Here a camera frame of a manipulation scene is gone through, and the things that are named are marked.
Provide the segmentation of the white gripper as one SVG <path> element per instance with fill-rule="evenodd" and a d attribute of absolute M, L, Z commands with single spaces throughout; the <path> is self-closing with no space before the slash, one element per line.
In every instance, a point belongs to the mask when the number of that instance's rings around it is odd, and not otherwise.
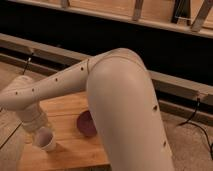
<path fill-rule="evenodd" d="M 23 129 L 32 134 L 36 132 L 41 127 L 45 127 L 48 124 L 48 117 L 45 113 L 41 113 L 37 118 L 30 122 L 23 122 L 22 127 Z"/>

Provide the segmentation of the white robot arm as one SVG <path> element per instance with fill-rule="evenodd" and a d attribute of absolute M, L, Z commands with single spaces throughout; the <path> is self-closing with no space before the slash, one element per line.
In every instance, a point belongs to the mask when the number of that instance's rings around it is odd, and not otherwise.
<path fill-rule="evenodd" d="M 90 57 L 38 82 L 18 77 L 0 91 L 0 106 L 23 110 L 84 91 L 112 171 L 175 171 L 149 72 L 126 48 Z"/>

